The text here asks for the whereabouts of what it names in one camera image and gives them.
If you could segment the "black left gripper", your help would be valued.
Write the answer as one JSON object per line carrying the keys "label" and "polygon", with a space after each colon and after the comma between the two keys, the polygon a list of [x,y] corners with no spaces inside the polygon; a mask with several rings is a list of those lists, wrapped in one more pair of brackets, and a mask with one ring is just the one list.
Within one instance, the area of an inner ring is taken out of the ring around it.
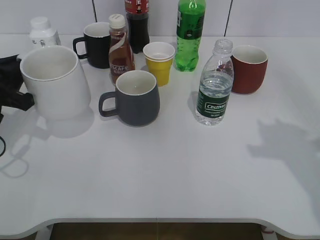
{"label": "black left gripper", "polygon": [[23,78],[20,71],[20,60],[17,55],[0,59],[0,104],[27,111],[35,105],[31,93],[19,92]]}

